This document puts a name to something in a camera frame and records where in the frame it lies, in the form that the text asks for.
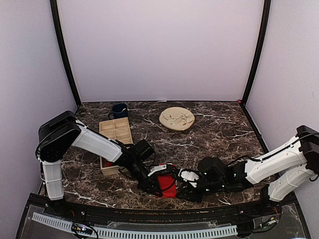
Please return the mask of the red santa sock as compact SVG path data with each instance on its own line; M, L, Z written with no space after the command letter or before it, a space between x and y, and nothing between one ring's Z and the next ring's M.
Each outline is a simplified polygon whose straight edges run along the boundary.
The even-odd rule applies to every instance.
M111 166L113 166L112 162L105 161L105 167L111 167Z

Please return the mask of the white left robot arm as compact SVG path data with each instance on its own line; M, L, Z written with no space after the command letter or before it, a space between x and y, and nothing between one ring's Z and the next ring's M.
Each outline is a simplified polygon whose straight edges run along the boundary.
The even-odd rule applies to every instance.
M70 213L70 205L63 201L61 160L70 147L77 147L98 155L114 165L126 168L138 181L138 187L158 197L165 191L158 177L150 173L144 161L154 154L146 140L124 144L90 129L77 120L71 111L65 111L43 124L38 130L39 144L35 157L42 165L44 183L51 209L59 217Z

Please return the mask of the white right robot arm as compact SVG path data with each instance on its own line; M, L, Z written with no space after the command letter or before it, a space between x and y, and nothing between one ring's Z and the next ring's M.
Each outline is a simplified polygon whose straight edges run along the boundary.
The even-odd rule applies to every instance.
M242 192L262 180L283 172L277 180L262 189L262 199L254 211L265 216L290 192L319 173L319 133L302 125L297 134L278 148L256 158L243 156L226 165L217 157L205 157L197 171L182 169L179 176L185 185L176 197L191 202L201 202L205 194L217 192Z

